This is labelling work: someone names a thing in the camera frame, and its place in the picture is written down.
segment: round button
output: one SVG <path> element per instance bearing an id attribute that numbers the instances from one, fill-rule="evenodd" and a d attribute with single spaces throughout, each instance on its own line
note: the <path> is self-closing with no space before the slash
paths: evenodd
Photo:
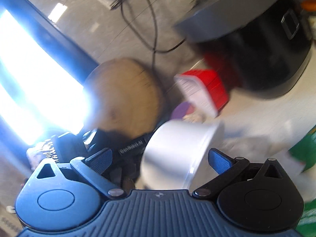
<path id="1" fill-rule="evenodd" d="M 254 190 L 245 195 L 245 201 L 257 210 L 273 210 L 277 208 L 282 200 L 281 197 L 269 190 Z"/>
<path id="2" fill-rule="evenodd" d="M 200 189 L 197 189 L 195 191 L 195 194 L 200 196 L 200 197 L 205 197 L 205 196 L 208 196 L 211 194 L 211 191 L 209 189 L 205 189 L 205 188 L 200 188 Z"/>
<path id="3" fill-rule="evenodd" d="M 112 197 L 119 197 L 124 193 L 122 189 L 119 188 L 114 188 L 108 191 L 108 194 L 111 195 Z"/>
<path id="4" fill-rule="evenodd" d="M 74 201 L 75 196 L 69 191 L 51 190 L 41 194 L 37 202 L 45 210 L 58 211 L 68 208 Z"/>

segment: metal screw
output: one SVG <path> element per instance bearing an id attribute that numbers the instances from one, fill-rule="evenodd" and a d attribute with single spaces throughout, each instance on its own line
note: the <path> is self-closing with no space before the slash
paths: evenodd
<path id="1" fill-rule="evenodd" d="M 200 188 L 200 189 L 197 189 L 195 191 L 195 194 L 200 196 L 200 197 L 205 197 L 205 196 L 208 196 L 211 194 L 211 191 L 209 189 L 205 189 L 205 188 Z"/>
<path id="2" fill-rule="evenodd" d="M 119 189 L 119 188 L 110 189 L 108 191 L 108 194 L 111 195 L 112 197 L 119 197 L 123 193 L 124 193 L 124 191 L 122 189 Z"/>

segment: green object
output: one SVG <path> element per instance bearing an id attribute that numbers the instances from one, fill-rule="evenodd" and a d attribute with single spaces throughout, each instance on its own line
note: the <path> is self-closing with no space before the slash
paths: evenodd
<path id="1" fill-rule="evenodd" d="M 316 237 L 316 200 L 305 204 L 296 230 L 304 237 Z"/>
<path id="2" fill-rule="evenodd" d="M 316 164 L 316 126 L 290 149 L 290 154 L 299 161 L 306 163 L 304 171 Z"/>

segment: black cable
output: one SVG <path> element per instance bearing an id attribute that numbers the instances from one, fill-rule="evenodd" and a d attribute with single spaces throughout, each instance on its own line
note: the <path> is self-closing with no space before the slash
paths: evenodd
<path id="1" fill-rule="evenodd" d="M 182 40 L 181 42 L 179 42 L 176 46 L 174 46 L 173 48 L 169 49 L 169 50 L 157 50 L 157 44 L 158 44 L 158 24 L 157 24 L 157 18 L 154 12 L 154 8 L 150 2 L 150 0 L 146 0 L 149 6 L 149 9 L 151 11 L 151 15 L 153 17 L 153 22 L 154 22 L 154 29 L 155 29 L 155 36 L 154 36 L 154 45 L 153 47 L 141 36 L 141 34 L 131 25 L 131 22 L 129 22 L 127 20 L 127 18 L 124 15 L 124 10 L 123 10 L 123 0 L 120 0 L 121 3 L 121 15 L 123 20 L 125 21 L 125 23 L 129 26 L 129 28 L 134 32 L 134 34 L 138 37 L 138 39 L 143 43 L 143 45 L 149 49 L 150 51 L 153 52 L 152 54 L 152 64 L 151 64 L 151 69 L 153 71 L 153 74 L 155 76 L 155 78 L 157 79 L 159 85 L 161 86 L 163 95 L 165 97 L 166 100 L 166 105 L 167 105 L 167 112 L 171 113 L 171 102 L 169 100 L 169 97 L 167 95 L 167 91 L 164 88 L 164 85 L 162 84 L 162 81 L 160 79 L 160 77 L 158 76 L 158 73 L 156 71 L 156 53 L 169 53 L 171 51 L 176 50 L 180 45 L 182 45 L 185 42 L 185 39 Z"/>
<path id="2" fill-rule="evenodd" d="M 141 34 L 132 26 L 131 22 L 129 22 L 127 20 L 127 18 L 125 17 L 125 14 L 124 14 L 124 10 L 123 10 L 123 0 L 120 0 L 120 3 L 121 3 L 121 15 L 122 15 L 123 20 L 125 21 L 125 23 L 128 25 L 128 27 L 134 32 L 134 34 L 139 38 L 139 40 L 143 43 L 143 45 L 147 49 L 149 49 L 151 51 L 156 51 L 156 53 L 169 53 L 169 52 L 176 50 L 176 48 L 178 48 L 180 45 L 182 45 L 185 42 L 185 39 L 183 39 L 176 46 L 174 46 L 173 48 L 171 48 L 169 50 L 157 50 L 156 47 L 152 47 L 151 45 L 149 45 L 148 42 L 141 36 Z M 150 0 L 147 0 L 147 3 L 148 3 L 148 6 L 151 10 L 151 14 L 153 16 L 153 21 L 154 21 L 155 31 L 156 31 L 156 29 L 158 30 L 158 26 L 157 26 L 157 18 L 156 18 L 156 15 L 154 13 L 154 8 L 152 7 Z"/>

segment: gray lid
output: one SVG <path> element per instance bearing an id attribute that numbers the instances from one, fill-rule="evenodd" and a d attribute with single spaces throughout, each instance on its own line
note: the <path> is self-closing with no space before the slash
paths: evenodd
<path id="1" fill-rule="evenodd" d="M 175 25 L 191 42 L 217 39 L 246 26 L 277 0 L 207 0 Z"/>

